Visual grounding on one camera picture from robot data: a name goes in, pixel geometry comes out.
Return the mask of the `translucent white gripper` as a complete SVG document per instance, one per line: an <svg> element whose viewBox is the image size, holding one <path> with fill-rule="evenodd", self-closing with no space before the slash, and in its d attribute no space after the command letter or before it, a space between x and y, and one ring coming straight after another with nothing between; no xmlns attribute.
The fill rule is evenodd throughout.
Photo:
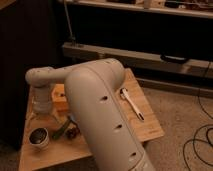
<svg viewBox="0 0 213 171"><path fill-rule="evenodd" d="M26 117L26 129L28 131L36 128L56 130L61 126L60 120L54 114L36 114L30 112Z"/></svg>

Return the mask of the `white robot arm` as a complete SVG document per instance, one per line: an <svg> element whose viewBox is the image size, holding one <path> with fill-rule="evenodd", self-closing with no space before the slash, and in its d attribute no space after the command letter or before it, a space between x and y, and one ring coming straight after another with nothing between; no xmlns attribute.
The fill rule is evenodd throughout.
<svg viewBox="0 0 213 171"><path fill-rule="evenodd" d="M70 112L100 171L156 171L115 97L125 79L121 62L107 58L32 68L25 79L35 90L33 110L41 114L51 111L53 85L64 85Z"/></svg>

